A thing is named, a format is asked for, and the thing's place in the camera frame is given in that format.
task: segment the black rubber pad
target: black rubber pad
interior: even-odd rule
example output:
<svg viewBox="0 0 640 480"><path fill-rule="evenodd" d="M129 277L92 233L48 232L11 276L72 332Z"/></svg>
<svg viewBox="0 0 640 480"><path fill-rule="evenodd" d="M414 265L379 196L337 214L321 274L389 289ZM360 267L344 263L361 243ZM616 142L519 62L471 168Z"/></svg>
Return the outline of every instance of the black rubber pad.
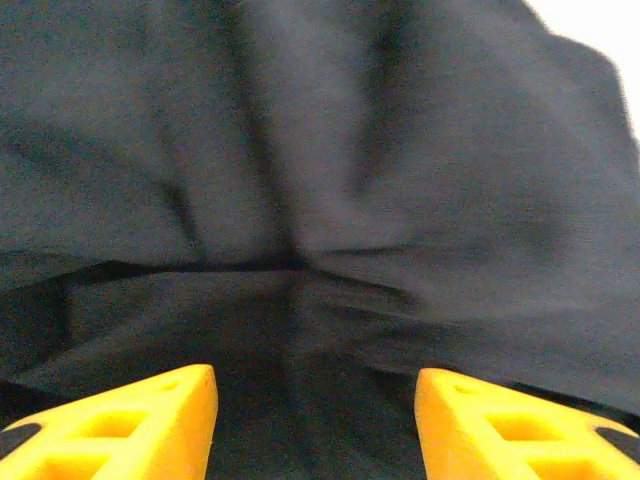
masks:
<svg viewBox="0 0 640 480"><path fill-rule="evenodd" d="M37 423L27 423L0 432L0 460L38 433L42 427Z"/></svg>
<svg viewBox="0 0 640 480"><path fill-rule="evenodd" d="M596 429L596 432L598 432L598 435L604 438L607 442L640 465L640 438L604 427Z"/></svg>

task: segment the white background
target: white background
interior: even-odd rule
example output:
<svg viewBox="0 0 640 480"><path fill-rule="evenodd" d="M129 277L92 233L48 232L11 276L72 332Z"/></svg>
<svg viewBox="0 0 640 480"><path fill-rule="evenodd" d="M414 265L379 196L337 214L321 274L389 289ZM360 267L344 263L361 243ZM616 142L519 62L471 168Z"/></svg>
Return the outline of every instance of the white background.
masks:
<svg viewBox="0 0 640 480"><path fill-rule="evenodd" d="M640 0L525 0L547 27L604 53L617 67L640 139Z"/></svg>

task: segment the dark gray fabric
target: dark gray fabric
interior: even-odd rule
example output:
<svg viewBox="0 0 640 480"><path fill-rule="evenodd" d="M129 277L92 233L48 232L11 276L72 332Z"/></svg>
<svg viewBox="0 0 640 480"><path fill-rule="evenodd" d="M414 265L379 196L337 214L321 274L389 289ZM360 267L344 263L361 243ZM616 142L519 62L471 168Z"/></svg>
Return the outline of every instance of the dark gray fabric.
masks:
<svg viewBox="0 0 640 480"><path fill-rule="evenodd" d="M213 363L212 478L423 477L407 392L427 366L640 415L639 158L616 71L519 0L0 18L14 379L85 395ZM87 276L104 262L135 278ZM63 332L48 349L27 304ZM239 445L265 452L270 421L284 460L261 470Z"/></svg>

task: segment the rectangular cutout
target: rectangular cutout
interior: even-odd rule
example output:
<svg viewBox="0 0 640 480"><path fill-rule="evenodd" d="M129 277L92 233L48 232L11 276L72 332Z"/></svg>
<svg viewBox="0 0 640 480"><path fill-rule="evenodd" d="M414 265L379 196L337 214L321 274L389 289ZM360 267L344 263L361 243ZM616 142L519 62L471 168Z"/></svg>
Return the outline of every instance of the rectangular cutout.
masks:
<svg viewBox="0 0 640 480"><path fill-rule="evenodd" d="M562 435L544 419L527 413L490 414L491 426L508 442L562 440Z"/></svg>
<svg viewBox="0 0 640 480"><path fill-rule="evenodd" d="M20 480L91 480L108 457L49 457Z"/></svg>
<svg viewBox="0 0 640 480"><path fill-rule="evenodd" d="M73 435L82 438L127 438L146 418L146 412L102 412L85 423Z"/></svg>
<svg viewBox="0 0 640 480"><path fill-rule="evenodd" d="M529 466L540 480L613 480L589 459L532 460Z"/></svg>

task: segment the yellow plastic part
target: yellow plastic part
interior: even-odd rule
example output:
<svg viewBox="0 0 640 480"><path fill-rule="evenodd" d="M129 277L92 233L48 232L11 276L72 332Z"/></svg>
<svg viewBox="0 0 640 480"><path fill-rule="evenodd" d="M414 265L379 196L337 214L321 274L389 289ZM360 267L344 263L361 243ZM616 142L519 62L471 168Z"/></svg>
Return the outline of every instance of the yellow plastic part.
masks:
<svg viewBox="0 0 640 480"><path fill-rule="evenodd" d="M416 420L429 480L636 480L596 432L610 420L439 369L420 372Z"/></svg>
<svg viewBox="0 0 640 480"><path fill-rule="evenodd" d="M23 418L42 430L0 479L202 480L218 410L213 369L191 365Z"/></svg>

